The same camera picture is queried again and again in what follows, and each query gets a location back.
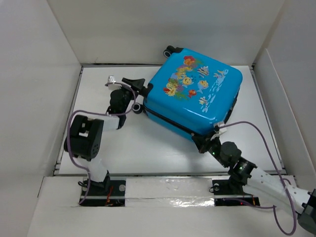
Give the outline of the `blue kids suitcase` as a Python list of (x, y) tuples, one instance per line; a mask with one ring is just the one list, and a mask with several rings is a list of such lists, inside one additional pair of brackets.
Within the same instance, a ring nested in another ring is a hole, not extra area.
[(226, 122), (242, 84), (240, 70), (187, 48), (169, 45), (163, 54), (167, 60), (140, 94), (147, 117), (188, 140)]

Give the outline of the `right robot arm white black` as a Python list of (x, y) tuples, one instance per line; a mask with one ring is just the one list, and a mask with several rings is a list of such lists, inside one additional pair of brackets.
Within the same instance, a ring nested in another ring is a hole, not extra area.
[(316, 191), (312, 192), (285, 183), (241, 156), (234, 142), (221, 143), (219, 135), (211, 132), (202, 136), (192, 134), (200, 153), (209, 152), (224, 168), (228, 168), (228, 188), (233, 194), (242, 191), (267, 199), (271, 204), (292, 215), (307, 232), (316, 234)]

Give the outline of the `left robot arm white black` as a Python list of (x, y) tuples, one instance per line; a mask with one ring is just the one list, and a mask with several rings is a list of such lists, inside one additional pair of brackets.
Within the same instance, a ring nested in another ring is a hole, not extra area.
[(104, 196), (110, 191), (110, 175), (104, 167), (98, 153), (101, 148), (102, 134), (105, 131), (118, 130), (123, 127), (127, 114), (140, 111), (136, 98), (145, 89), (145, 79), (127, 79), (115, 81), (108, 77), (105, 86), (111, 91), (110, 104), (103, 113), (74, 111), (67, 124), (64, 151), (69, 154), (71, 162), (87, 173), (87, 179), (79, 185), (87, 192), (94, 190)]

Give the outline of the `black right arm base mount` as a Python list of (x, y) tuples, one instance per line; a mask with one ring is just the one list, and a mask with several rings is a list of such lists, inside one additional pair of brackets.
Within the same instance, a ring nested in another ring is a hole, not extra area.
[(215, 206), (260, 206), (258, 197), (246, 194), (241, 186), (226, 176), (212, 179), (209, 192), (214, 195)]

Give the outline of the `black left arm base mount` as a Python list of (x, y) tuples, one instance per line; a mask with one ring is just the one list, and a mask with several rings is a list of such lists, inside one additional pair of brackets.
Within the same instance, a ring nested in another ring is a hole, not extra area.
[(125, 180), (106, 180), (96, 184), (91, 182), (87, 189), (88, 180), (78, 181), (81, 187), (79, 205), (86, 207), (122, 207), (125, 206)]

